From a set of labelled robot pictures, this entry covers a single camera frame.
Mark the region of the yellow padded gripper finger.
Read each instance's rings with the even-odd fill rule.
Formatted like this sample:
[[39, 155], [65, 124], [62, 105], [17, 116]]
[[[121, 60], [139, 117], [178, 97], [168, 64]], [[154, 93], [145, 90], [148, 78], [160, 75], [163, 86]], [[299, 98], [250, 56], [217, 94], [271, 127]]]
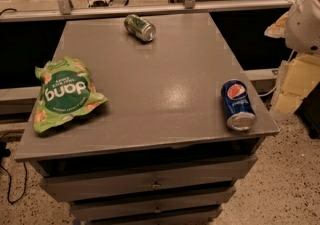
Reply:
[[292, 61], [283, 62], [278, 72], [272, 109], [293, 114], [319, 82], [318, 55], [298, 54]]

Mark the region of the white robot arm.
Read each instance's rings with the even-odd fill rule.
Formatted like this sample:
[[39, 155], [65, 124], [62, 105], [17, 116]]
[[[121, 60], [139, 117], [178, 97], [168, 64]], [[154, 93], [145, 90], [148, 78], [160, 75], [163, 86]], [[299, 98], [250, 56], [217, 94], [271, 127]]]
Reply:
[[296, 0], [264, 32], [284, 38], [297, 56], [286, 62], [287, 72], [274, 109], [293, 114], [320, 82], [320, 0]]

